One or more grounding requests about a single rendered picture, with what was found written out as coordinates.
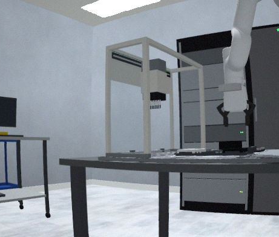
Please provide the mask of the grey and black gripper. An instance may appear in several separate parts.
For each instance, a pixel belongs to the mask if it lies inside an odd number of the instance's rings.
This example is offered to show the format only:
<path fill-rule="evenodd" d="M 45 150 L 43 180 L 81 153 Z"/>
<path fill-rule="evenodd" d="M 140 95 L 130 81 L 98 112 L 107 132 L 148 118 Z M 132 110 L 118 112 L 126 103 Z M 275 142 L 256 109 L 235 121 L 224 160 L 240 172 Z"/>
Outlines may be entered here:
<path fill-rule="evenodd" d="M 222 104 L 220 104 L 217 107 L 217 110 L 223 116 L 223 124 L 225 127 L 228 127 L 228 117 L 227 117 L 227 115 L 229 114 L 228 111 L 230 112 L 244 111 L 246 114 L 245 125 L 249 126 L 250 124 L 250 115 L 254 111 L 256 105 L 248 101 L 246 87 L 242 85 L 241 88 L 242 90 L 240 91 L 224 92 L 224 101 Z M 248 108 L 246 109 L 247 104 L 248 104 Z M 249 105 L 251 105 L 251 109 L 248 111 Z M 222 111 L 223 106 L 225 110 L 224 112 Z"/>

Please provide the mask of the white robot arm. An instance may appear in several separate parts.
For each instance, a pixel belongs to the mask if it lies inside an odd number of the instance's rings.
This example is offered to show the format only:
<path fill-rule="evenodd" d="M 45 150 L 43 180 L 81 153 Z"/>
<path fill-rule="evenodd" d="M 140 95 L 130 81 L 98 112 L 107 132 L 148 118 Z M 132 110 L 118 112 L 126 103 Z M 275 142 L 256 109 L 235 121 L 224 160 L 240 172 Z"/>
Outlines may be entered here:
<path fill-rule="evenodd" d="M 257 3 L 261 0 L 237 0 L 231 28 L 231 47 L 223 49 L 225 84 L 219 85 L 219 92 L 239 91 L 246 83 L 243 68 L 251 49 L 251 30 Z"/>

